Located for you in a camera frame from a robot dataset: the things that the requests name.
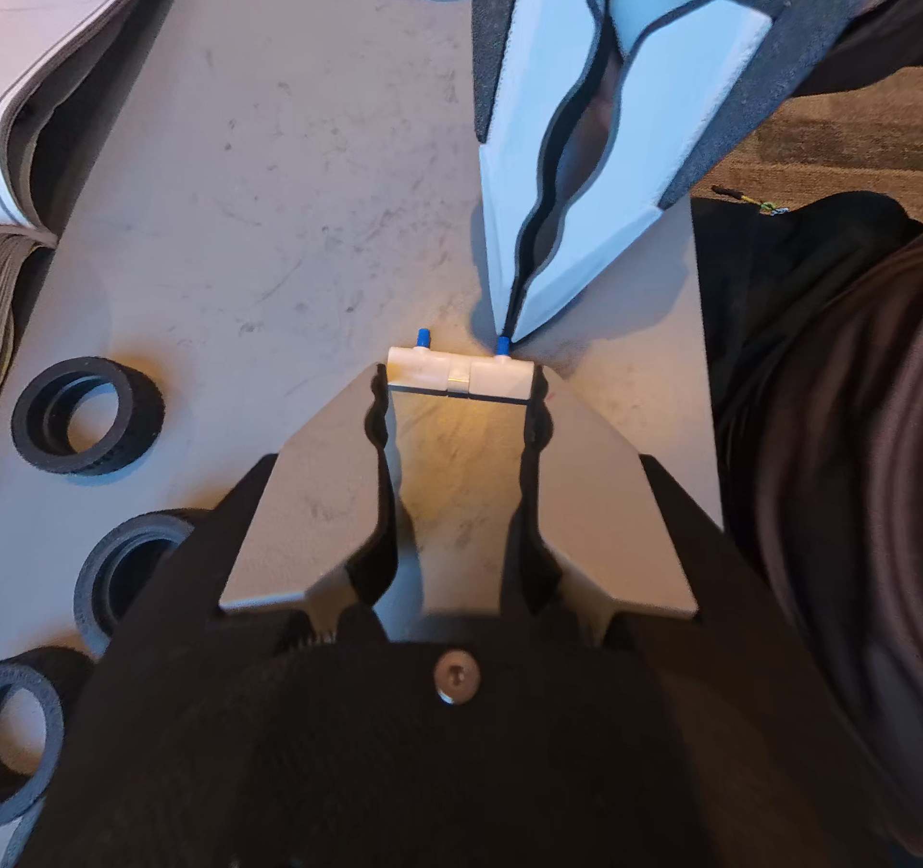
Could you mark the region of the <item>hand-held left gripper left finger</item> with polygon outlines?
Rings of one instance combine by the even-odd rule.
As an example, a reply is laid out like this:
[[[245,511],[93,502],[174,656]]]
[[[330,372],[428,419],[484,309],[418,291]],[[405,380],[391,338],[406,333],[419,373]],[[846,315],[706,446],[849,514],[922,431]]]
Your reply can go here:
[[[371,607],[383,597],[398,570],[387,406],[386,369],[373,363],[283,444],[222,611],[308,609],[336,594]]]

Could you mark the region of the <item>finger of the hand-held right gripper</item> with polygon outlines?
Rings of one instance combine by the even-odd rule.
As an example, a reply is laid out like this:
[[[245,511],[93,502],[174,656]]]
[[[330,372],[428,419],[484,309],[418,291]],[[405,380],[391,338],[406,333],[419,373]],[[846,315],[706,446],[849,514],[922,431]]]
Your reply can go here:
[[[661,199],[772,27],[736,0],[695,0],[640,35],[622,68],[606,148],[561,214],[507,335],[518,343],[654,223]]]
[[[555,203],[558,160],[600,34],[593,0],[514,0],[479,149],[490,300],[501,338],[516,337],[537,232]]]

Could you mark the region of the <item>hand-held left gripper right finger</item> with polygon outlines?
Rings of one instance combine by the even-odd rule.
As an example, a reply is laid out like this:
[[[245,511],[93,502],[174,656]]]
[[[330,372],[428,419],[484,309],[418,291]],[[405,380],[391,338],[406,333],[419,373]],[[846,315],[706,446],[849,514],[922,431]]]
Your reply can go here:
[[[526,402],[519,482],[531,612],[571,616],[584,641],[603,641],[620,615],[695,619],[640,454],[548,366]]]

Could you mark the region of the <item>white toy beam brick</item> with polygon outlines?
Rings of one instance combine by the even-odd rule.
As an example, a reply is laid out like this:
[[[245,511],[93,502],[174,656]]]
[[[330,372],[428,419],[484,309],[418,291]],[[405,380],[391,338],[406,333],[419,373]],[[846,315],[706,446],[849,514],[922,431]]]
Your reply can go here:
[[[507,354],[452,354],[417,345],[390,347],[386,371],[392,388],[525,402],[532,394],[536,365]]]

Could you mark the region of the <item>grey desk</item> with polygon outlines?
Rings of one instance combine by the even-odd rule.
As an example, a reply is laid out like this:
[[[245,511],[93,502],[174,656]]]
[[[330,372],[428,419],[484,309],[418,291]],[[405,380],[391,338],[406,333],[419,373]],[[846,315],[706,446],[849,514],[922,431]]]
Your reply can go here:
[[[470,0],[174,0],[102,142],[2,393],[2,658],[79,646],[75,578],[142,513],[212,507],[392,345],[492,354]],[[519,347],[721,527],[689,200]],[[104,355],[166,402],[118,473],[10,440],[45,368]],[[397,391],[392,638],[499,611],[521,405]]]

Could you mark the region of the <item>person's brown shirt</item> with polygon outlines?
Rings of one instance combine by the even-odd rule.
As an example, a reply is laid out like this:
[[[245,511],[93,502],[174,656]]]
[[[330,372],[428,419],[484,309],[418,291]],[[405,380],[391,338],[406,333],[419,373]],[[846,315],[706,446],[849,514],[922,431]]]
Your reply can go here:
[[[727,521],[821,670],[881,814],[921,864],[921,238],[748,378],[722,431]]]

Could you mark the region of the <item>narrow black rubber tyre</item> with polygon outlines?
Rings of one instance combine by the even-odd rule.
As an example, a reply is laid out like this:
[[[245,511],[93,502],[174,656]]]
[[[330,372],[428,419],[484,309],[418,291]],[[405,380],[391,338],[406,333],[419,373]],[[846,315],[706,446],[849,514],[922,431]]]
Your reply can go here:
[[[1,765],[1,825],[25,816],[46,793],[60,761],[66,731],[94,661],[73,648],[42,646],[1,662],[1,700],[17,691],[36,699],[45,741],[39,765],[30,775]]]

